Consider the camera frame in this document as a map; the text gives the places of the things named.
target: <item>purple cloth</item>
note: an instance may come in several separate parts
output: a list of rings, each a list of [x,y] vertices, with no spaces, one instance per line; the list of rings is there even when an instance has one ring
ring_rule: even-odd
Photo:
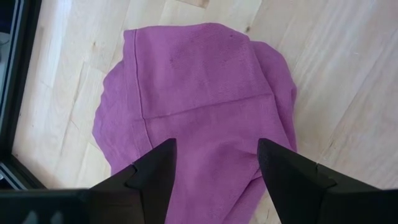
[[[112,173],[177,138],[166,223],[248,223],[265,190],[258,139],[296,150],[283,56],[220,24],[127,30],[124,40],[93,130]]]

